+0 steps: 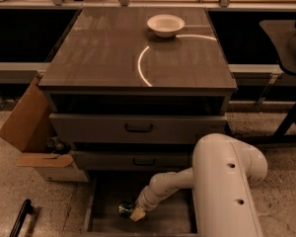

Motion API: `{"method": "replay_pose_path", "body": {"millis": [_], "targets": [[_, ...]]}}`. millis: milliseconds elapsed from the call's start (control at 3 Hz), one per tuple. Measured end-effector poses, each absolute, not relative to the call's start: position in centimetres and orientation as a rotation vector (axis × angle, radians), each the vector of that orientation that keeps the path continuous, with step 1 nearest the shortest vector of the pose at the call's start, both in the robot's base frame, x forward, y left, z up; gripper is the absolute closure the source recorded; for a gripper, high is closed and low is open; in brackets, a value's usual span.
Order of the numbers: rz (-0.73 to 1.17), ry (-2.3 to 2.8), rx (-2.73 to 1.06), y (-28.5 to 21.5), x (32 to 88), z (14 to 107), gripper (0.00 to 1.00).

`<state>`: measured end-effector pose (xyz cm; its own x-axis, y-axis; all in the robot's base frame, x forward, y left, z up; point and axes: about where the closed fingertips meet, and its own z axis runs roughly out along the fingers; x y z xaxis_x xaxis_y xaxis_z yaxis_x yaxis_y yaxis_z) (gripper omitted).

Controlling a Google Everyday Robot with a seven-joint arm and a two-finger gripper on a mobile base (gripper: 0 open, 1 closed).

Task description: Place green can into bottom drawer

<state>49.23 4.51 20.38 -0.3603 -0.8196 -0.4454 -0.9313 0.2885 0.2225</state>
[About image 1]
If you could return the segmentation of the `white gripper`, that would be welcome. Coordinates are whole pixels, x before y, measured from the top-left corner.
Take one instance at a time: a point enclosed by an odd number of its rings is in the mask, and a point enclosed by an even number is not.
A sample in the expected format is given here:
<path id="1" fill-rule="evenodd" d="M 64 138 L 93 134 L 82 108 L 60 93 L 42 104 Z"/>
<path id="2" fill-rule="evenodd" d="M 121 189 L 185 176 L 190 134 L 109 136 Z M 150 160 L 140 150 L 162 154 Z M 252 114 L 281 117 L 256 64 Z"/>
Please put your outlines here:
<path id="1" fill-rule="evenodd" d="M 146 211 L 151 211 L 160 203 L 161 197 L 158 196 L 149 186 L 146 186 L 136 200 L 136 206 L 130 214 L 130 219 L 137 222 L 146 216 Z"/>

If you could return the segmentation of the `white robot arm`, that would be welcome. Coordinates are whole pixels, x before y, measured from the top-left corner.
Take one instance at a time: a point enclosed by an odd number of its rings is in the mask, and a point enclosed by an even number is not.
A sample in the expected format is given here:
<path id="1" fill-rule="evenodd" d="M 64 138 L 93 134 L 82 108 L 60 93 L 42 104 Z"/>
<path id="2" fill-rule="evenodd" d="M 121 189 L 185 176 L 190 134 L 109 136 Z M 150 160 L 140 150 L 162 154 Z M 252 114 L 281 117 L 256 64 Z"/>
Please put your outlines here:
<path id="1" fill-rule="evenodd" d="M 266 174 L 267 161 L 257 148 L 211 133 L 196 143 L 190 168 L 151 178 L 130 218 L 138 221 L 177 191 L 191 189 L 199 237 L 263 237 L 251 187 Z"/>

